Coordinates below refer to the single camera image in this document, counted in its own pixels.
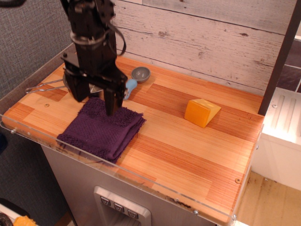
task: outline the whitewashed wood panel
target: whitewashed wood panel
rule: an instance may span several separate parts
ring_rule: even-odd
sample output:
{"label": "whitewashed wood panel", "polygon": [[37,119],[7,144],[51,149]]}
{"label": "whitewashed wood panel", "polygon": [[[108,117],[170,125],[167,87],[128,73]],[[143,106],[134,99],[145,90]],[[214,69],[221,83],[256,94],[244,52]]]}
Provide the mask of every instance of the whitewashed wood panel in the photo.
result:
{"label": "whitewashed wood panel", "polygon": [[132,3],[136,3],[136,4],[143,4],[143,0],[122,0],[122,1],[128,1],[128,2],[132,2]]}
{"label": "whitewashed wood panel", "polygon": [[285,34],[296,0],[143,0],[143,4]]}
{"label": "whitewashed wood panel", "polygon": [[284,36],[117,1],[127,52],[265,90]]}

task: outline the purple towel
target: purple towel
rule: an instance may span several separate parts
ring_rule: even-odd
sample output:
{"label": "purple towel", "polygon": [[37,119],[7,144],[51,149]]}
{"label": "purple towel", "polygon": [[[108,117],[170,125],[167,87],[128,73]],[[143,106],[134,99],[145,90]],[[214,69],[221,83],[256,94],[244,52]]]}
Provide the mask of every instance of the purple towel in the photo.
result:
{"label": "purple towel", "polygon": [[116,163],[128,143],[145,122],[143,114],[125,107],[107,116],[104,101],[90,98],[58,139]]}

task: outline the wooden tabletop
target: wooden tabletop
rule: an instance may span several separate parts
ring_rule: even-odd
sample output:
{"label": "wooden tabletop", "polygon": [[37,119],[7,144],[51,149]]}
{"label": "wooden tabletop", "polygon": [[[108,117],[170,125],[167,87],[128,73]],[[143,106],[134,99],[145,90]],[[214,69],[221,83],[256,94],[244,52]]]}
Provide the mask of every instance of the wooden tabletop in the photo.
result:
{"label": "wooden tabletop", "polygon": [[[257,114],[262,97],[124,57],[117,59],[117,66],[129,78],[135,67],[146,66],[151,76],[123,102],[147,121],[116,164],[149,179],[144,186],[184,208],[201,210],[209,218],[214,214],[205,206],[234,214],[242,185],[238,181],[245,178],[263,122]],[[62,76],[60,66],[43,82]],[[222,107],[206,128],[184,119],[187,102],[198,98]],[[35,92],[25,95],[2,120],[36,140],[47,140],[63,133],[83,104],[66,88]]]}

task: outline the orange block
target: orange block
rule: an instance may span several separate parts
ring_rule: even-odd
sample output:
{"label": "orange block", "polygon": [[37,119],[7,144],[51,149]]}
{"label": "orange block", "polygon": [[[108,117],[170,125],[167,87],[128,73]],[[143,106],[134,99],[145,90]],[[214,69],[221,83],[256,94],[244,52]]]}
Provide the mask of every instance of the orange block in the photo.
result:
{"label": "orange block", "polygon": [[204,99],[190,100],[186,107],[184,119],[205,128],[220,109],[220,106]]}

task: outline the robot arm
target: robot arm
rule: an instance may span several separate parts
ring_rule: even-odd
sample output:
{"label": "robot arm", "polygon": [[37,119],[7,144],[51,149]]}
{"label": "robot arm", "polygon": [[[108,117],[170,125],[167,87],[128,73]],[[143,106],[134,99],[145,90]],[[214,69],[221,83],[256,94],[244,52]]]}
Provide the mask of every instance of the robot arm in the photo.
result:
{"label": "robot arm", "polygon": [[[26,0],[1,1],[0,7],[17,7]],[[103,89],[107,115],[122,106],[127,77],[115,64],[116,37],[121,32],[111,24],[114,3],[110,0],[61,0],[71,24],[70,37],[77,54],[63,54],[65,80],[77,101],[90,94],[89,84]]]}

